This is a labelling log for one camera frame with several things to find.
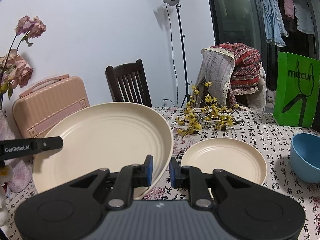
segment dark wooden chair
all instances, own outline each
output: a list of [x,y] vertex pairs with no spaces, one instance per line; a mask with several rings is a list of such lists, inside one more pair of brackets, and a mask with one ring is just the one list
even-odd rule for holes
[[105,73],[114,102],[152,106],[141,59],[115,68],[108,66]]

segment green paper bag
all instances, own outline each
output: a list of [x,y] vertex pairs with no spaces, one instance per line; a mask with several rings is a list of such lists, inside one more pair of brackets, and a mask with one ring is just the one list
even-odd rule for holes
[[311,127],[320,84],[320,61],[279,52],[273,116],[283,126]]

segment metal screw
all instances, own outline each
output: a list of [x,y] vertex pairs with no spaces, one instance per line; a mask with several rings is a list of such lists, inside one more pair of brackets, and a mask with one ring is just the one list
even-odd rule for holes
[[124,205],[124,201],[122,199],[114,198],[109,200],[108,204],[110,207],[122,207]]
[[196,205],[199,207],[208,207],[211,205],[211,201],[209,199],[201,198],[196,201]]

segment pink suitcase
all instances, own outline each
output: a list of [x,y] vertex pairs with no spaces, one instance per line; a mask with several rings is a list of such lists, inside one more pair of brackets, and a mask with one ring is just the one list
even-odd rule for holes
[[43,138],[62,119],[88,106],[82,79],[67,74],[43,80],[21,93],[12,115],[22,138]]

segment small beige plate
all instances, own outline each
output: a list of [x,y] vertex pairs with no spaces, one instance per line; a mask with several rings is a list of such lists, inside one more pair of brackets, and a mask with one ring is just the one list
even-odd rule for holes
[[183,155],[181,166],[195,166],[202,172],[223,169],[262,185],[267,177],[267,163],[254,147],[231,138],[203,140],[191,146]]
[[140,199],[166,170],[173,149],[167,121],[155,110],[134,103],[114,102],[76,112],[53,127],[46,137],[60,136],[63,148],[36,155],[33,180],[43,192],[99,168],[110,172],[144,163],[153,156],[152,185],[135,189]]

